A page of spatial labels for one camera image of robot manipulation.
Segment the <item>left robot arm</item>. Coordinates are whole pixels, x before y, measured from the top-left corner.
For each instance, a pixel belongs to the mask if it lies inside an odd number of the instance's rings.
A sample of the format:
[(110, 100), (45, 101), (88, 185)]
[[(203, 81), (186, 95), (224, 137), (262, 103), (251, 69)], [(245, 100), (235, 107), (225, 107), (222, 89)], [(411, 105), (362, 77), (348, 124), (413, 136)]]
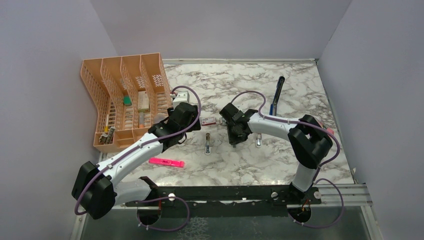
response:
[(117, 205), (118, 184), (124, 177), (150, 158), (179, 144), (187, 132), (200, 130), (201, 110), (201, 104), (182, 102), (119, 154), (103, 163), (87, 161), (81, 165), (71, 191), (76, 200), (75, 214), (89, 214), (95, 220), (105, 216)]

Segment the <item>red white staple box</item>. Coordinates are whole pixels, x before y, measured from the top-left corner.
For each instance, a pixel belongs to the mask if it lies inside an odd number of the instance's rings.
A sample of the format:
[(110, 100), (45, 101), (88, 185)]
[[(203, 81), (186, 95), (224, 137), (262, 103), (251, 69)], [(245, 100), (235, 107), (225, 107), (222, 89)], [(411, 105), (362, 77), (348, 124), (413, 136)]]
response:
[(202, 117), (200, 121), (202, 126), (210, 126), (217, 124), (215, 117)]

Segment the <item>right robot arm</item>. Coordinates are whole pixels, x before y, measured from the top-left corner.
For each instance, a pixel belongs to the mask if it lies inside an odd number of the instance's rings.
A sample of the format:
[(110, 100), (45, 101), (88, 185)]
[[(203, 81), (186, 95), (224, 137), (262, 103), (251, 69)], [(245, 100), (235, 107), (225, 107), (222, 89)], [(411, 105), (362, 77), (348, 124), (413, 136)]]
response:
[(264, 115), (258, 110), (242, 112), (228, 103), (220, 112), (226, 121), (229, 143), (243, 143), (250, 134), (265, 134), (289, 141), (299, 164), (288, 190), (289, 199), (300, 204), (309, 196), (319, 165), (333, 147), (329, 132), (311, 115), (299, 119)]

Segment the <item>white eraser block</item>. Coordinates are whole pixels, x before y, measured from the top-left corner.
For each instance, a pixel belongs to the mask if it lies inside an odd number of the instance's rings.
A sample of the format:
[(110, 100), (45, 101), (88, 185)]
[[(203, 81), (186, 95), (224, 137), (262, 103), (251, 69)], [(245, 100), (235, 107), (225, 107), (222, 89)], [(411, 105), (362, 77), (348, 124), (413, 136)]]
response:
[(211, 154), (211, 134), (209, 132), (205, 134), (204, 153), (206, 155)]

